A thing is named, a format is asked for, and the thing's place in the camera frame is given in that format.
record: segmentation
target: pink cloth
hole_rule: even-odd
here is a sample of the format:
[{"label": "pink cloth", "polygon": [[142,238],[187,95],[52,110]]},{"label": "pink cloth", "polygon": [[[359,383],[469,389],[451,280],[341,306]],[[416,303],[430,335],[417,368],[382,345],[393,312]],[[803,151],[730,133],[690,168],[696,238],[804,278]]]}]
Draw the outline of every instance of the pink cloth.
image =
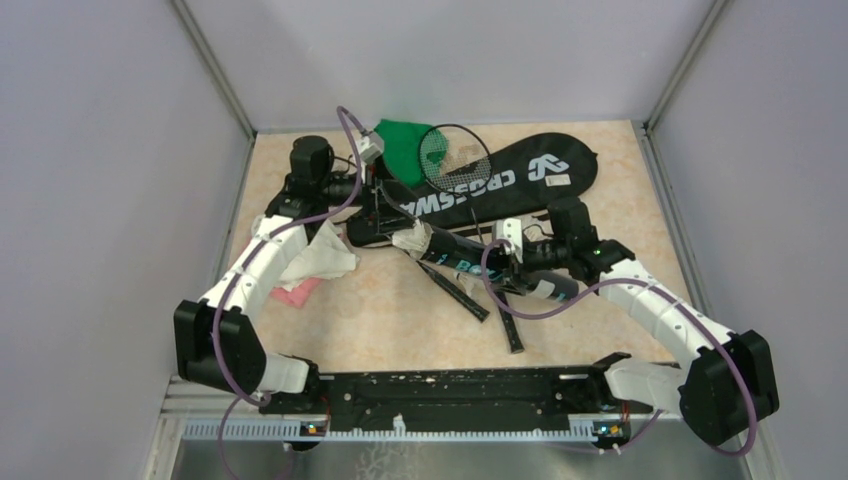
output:
[{"label": "pink cloth", "polygon": [[284,288],[273,288],[271,289],[271,298],[295,308],[302,308],[306,300],[309,299],[309,295],[312,294],[312,290],[315,290],[315,287],[322,281],[323,279],[321,278],[307,278],[291,292],[286,291]]}]

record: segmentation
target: beige marble surface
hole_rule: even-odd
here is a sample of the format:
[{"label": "beige marble surface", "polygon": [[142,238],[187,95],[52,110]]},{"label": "beige marble surface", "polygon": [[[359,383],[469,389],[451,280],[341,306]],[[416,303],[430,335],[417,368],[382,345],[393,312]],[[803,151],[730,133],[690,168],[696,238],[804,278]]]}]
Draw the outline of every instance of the beige marble surface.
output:
[{"label": "beige marble surface", "polygon": [[[598,153],[599,173],[582,199],[601,238],[621,241],[655,277],[685,296],[677,258],[630,122],[484,125],[473,130],[491,151],[551,131],[586,143]],[[342,132],[319,134],[338,155],[350,153]],[[259,135],[231,263],[247,245],[253,218],[282,186],[292,141],[301,135]],[[613,351],[646,360],[671,359],[623,311],[596,296],[554,318],[516,319],[526,350],[510,355],[500,318],[485,292],[476,291],[475,299],[493,313],[480,324],[400,251],[355,252],[361,257],[358,269],[322,283],[303,309],[268,299],[257,322],[267,350],[309,358],[324,372],[585,364]],[[535,298],[511,297],[510,302],[534,313],[556,306]]]}]

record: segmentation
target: white wall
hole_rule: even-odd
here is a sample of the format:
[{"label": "white wall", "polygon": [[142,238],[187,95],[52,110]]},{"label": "white wall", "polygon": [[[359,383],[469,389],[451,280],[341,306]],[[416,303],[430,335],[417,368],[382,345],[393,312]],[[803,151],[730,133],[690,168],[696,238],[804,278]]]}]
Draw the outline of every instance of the white wall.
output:
[{"label": "white wall", "polygon": [[136,478],[246,140],[164,0],[0,10],[0,478]]},{"label": "white wall", "polygon": [[798,479],[848,471],[846,18],[735,2],[657,134],[717,319],[771,344]]},{"label": "white wall", "polygon": [[260,129],[647,118],[711,0],[189,0]]}]

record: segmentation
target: gray floor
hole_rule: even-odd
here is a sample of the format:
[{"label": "gray floor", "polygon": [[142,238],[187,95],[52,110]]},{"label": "gray floor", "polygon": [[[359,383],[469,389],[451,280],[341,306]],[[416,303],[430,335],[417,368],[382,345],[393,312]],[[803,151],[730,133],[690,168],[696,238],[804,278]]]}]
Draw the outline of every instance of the gray floor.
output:
[{"label": "gray floor", "polygon": [[[326,442],[295,454],[285,452],[279,443],[229,442],[226,452],[243,480],[748,478],[742,461],[716,454],[685,425],[674,421],[660,421],[640,445],[620,457],[572,454],[532,443]],[[184,441],[173,479],[201,478],[228,478],[217,445],[214,441]]]}]

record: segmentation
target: white label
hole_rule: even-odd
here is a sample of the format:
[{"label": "white label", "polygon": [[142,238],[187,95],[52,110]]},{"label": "white label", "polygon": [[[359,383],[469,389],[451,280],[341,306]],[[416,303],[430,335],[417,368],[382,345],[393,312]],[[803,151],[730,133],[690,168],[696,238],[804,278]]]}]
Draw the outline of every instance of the white label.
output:
[{"label": "white label", "polygon": [[545,185],[549,187],[571,185],[571,175],[567,173],[563,173],[562,175],[548,175],[545,177]]},{"label": "white label", "polygon": [[536,298],[548,298],[551,296],[552,293],[554,293],[554,284],[547,280],[539,280],[539,284],[536,285],[536,289],[528,293],[527,296]]}]

